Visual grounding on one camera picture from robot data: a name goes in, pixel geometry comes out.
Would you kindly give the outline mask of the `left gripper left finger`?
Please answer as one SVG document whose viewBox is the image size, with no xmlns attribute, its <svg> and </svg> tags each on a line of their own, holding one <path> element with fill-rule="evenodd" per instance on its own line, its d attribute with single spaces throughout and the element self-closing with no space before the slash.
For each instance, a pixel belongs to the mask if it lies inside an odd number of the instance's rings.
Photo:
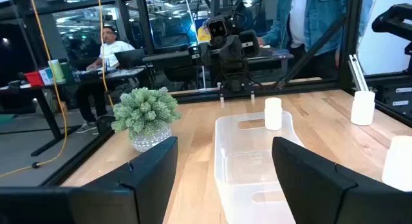
<svg viewBox="0 0 412 224">
<path fill-rule="evenodd" d="M 74 222 L 162 224 L 177 158 L 178 139 L 172 136 L 83 185 L 70 198 Z"/>
</svg>

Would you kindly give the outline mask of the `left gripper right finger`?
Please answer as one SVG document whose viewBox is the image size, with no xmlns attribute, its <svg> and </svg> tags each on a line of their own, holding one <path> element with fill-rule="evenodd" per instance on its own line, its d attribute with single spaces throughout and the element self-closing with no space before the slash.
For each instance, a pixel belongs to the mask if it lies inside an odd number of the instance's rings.
<svg viewBox="0 0 412 224">
<path fill-rule="evenodd" d="M 296 223 L 381 223 L 370 189 L 375 180 L 285 138 L 275 137 L 272 158 Z"/>
</svg>

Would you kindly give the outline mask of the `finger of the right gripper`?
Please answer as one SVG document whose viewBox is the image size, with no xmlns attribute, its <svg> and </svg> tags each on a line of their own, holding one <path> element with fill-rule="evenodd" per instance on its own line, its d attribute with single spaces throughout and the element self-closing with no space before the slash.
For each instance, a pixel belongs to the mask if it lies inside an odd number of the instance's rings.
<svg viewBox="0 0 412 224">
<path fill-rule="evenodd" d="M 207 68 L 221 68 L 221 48 L 206 45 L 204 51 L 204 66 Z"/>
<path fill-rule="evenodd" d="M 227 41 L 226 68 L 241 68 L 243 65 L 243 47 L 239 41 Z"/>
</svg>

